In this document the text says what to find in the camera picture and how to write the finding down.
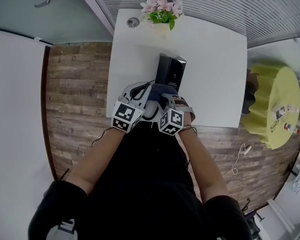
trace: yellow table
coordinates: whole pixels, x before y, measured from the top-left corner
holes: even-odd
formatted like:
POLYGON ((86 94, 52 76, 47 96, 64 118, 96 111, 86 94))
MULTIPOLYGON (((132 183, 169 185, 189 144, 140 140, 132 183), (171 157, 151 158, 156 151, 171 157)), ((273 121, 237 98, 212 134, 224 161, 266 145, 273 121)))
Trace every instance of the yellow table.
POLYGON ((257 73, 258 90, 255 92, 255 103, 249 107, 250 114, 241 122, 249 133, 260 136, 260 141, 267 148, 277 149, 284 145, 292 135, 284 130, 285 123, 296 126, 298 112, 287 112, 288 104, 300 108, 300 89, 295 73, 285 65, 259 63, 253 66, 251 74, 257 73), (272 109, 277 105, 285 107, 285 115, 275 124, 272 109))

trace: black t-shirt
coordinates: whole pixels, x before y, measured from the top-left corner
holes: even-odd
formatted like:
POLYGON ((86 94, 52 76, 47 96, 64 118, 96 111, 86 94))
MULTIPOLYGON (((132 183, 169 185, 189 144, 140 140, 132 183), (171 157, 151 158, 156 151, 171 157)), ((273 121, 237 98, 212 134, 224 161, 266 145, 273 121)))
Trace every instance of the black t-shirt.
POLYGON ((251 240, 238 202, 221 195, 202 204, 177 140, 155 128, 140 137, 150 127, 140 125, 123 138, 89 196, 66 181, 51 184, 29 225, 29 239, 45 240, 61 225, 62 233, 77 234, 79 240, 251 240), (147 137, 150 145, 143 141, 147 137))

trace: sleeve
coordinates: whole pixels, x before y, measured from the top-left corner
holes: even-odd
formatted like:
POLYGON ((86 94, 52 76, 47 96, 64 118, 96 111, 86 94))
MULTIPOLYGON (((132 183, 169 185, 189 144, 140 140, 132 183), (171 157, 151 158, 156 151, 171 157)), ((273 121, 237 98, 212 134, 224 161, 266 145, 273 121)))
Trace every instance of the sleeve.
POLYGON ((88 195, 67 181, 54 181, 44 195, 28 228, 29 240, 46 240, 54 226, 76 220, 87 203, 88 195))
POLYGON ((212 222, 216 237, 226 240, 252 240, 252 235, 239 203, 230 196, 209 199, 204 210, 212 222))

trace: person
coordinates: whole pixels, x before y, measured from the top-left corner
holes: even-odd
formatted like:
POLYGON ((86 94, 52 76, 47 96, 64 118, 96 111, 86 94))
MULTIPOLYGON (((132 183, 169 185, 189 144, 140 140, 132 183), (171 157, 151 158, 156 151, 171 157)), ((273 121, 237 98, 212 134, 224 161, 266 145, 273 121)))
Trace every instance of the person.
POLYGON ((185 127, 178 134, 202 202, 176 137, 159 132, 156 123, 141 121, 128 134, 109 129, 65 181, 51 184, 30 222, 28 238, 251 240, 238 202, 229 196, 191 123, 185 112, 185 127))

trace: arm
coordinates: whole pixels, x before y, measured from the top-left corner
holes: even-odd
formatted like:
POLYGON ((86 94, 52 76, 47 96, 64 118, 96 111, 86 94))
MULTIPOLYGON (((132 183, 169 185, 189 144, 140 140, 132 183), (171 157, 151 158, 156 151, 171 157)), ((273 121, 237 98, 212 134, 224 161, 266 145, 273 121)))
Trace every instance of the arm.
POLYGON ((112 128, 94 143, 87 154, 73 168, 67 182, 70 182, 89 194, 107 168, 117 150, 125 132, 112 128))
MULTIPOLYGON (((184 113, 184 125, 190 124, 191 116, 186 112, 184 113)), ((228 196, 227 185, 218 166, 194 131, 191 128, 183 130, 179 132, 179 136, 191 161, 202 201, 205 203, 216 196, 228 196)))

